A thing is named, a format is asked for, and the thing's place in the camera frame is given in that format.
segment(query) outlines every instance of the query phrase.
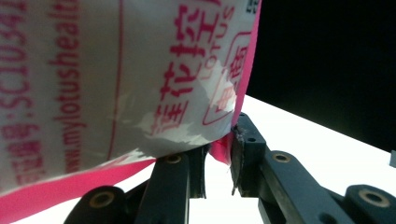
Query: red printed logo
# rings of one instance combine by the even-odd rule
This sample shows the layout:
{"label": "red printed logo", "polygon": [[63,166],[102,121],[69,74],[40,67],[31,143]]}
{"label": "red printed logo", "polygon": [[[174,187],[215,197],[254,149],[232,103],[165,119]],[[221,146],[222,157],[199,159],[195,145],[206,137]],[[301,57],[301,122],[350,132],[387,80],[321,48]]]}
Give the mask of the red printed logo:
{"label": "red printed logo", "polygon": [[[219,4],[219,1],[207,2]],[[174,19],[176,44],[169,48],[173,60],[163,72],[161,101],[154,114],[151,135],[180,126],[189,106],[188,97],[194,92],[197,79],[211,77],[218,60],[217,53],[221,50],[218,41],[225,36],[232,16],[233,7],[224,8],[221,14],[208,13],[205,9],[183,4],[178,6]]]}
{"label": "red printed logo", "polygon": [[203,125],[224,119],[233,112],[249,40],[250,32],[239,33],[233,39],[218,85],[206,110]]}

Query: white table surface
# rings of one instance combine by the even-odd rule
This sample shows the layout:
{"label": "white table surface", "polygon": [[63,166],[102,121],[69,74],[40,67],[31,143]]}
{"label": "white table surface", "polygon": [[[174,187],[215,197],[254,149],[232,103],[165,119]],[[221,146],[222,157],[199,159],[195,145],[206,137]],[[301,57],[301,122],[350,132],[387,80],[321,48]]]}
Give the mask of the white table surface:
{"label": "white table surface", "polygon": [[[396,168],[390,154],[284,110],[246,97],[243,112],[255,123],[271,150],[294,155],[327,189],[344,195],[348,186],[367,184],[396,196]],[[120,182],[129,190],[149,178],[153,165]],[[207,199],[190,201],[190,223],[262,223],[257,199],[231,196],[230,168],[208,156]],[[16,223],[63,223],[78,199],[58,204]]]}

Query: plastic bag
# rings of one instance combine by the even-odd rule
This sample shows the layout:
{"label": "plastic bag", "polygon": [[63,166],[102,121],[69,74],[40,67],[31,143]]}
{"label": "plastic bag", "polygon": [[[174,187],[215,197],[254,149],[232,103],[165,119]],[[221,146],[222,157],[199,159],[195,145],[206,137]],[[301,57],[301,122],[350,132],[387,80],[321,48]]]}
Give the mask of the plastic bag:
{"label": "plastic bag", "polygon": [[258,2],[0,0],[0,192],[220,139]]}

